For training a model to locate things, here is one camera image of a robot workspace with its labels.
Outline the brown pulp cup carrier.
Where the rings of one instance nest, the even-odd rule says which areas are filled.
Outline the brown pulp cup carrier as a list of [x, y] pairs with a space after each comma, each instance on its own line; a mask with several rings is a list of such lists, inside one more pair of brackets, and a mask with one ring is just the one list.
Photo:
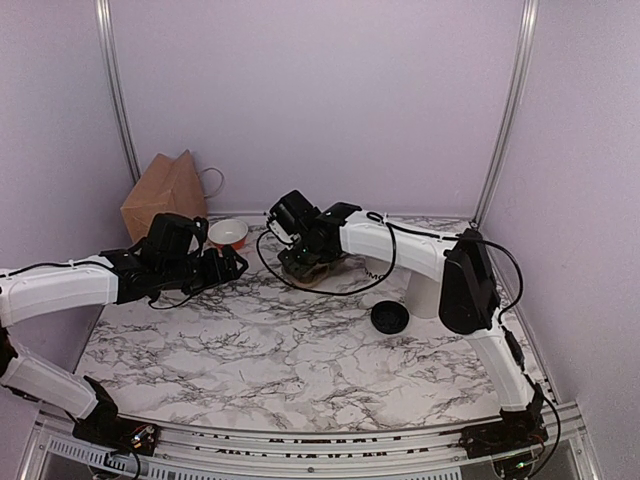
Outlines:
[[333, 275], [348, 258], [342, 254], [338, 258], [316, 265], [302, 265], [293, 260], [286, 260], [281, 265], [281, 272], [287, 281], [299, 287], [315, 287]]

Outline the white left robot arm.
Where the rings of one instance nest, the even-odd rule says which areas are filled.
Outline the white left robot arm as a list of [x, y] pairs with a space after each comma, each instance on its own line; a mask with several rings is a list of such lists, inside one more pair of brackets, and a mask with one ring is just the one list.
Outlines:
[[209, 223], [174, 213], [154, 217], [131, 247], [81, 260], [43, 262], [1, 274], [1, 384], [67, 412], [106, 445], [125, 438], [126, 423], [99, 382], [70, 373], [14, 343], [10, 327], [88, 306], [155, 303], [165, 291], [192, 299], [239, 279], [248, 263], [233, 247], [206, 244]]

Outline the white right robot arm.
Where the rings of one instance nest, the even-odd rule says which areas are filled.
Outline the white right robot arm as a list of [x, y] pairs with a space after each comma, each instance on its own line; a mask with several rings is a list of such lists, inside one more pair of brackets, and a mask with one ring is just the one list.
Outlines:
[[301, 282], [310, 272], [346, 255], [364, 256], [411, 273], [408, 296], [419, 305], [436, 296], [435, 315], [464, 337], [480, 358], [498, 395], [501, 419], [495, 438], [515, 448], [534, 431], [527, 410], [540, 393], [525, 374], [524, 357], [502, 324], [502, 306], [488, 255], [491, 242], [468, 228], [460, 234], [394, 223], [360, 206], [337, 202], [326, 210], [299, 191], [281, 197], [267, 215], [267, 227], [284, 244], [278, 259]]

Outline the brown paper bag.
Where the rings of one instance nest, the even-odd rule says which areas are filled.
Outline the brown paper bag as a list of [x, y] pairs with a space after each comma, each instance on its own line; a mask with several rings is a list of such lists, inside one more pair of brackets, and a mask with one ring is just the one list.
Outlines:
[[[220, 182], [207, 194], [201, 176], [211, 171], [219, 175]], [[159, 213], [207, 217], [206, 201], [221, 192], [225, 180], [223, 172], [216, 167], [197, 171], [189, 150], [176, 159], [157, 154], [120, 208], [131, 241], [136, 243], [146, 236]]]

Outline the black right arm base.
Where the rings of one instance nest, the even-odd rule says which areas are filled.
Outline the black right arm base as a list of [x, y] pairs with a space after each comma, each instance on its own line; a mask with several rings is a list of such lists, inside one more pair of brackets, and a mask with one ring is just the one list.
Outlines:
[[542, 387], [534, 385], [532, 401], [523, 411], [500, 411], [495, 422], [465, 427], [458, 445], [469, 459], [507, 453], [543, 443], [549, 439], [541, 410], [544, 403]]

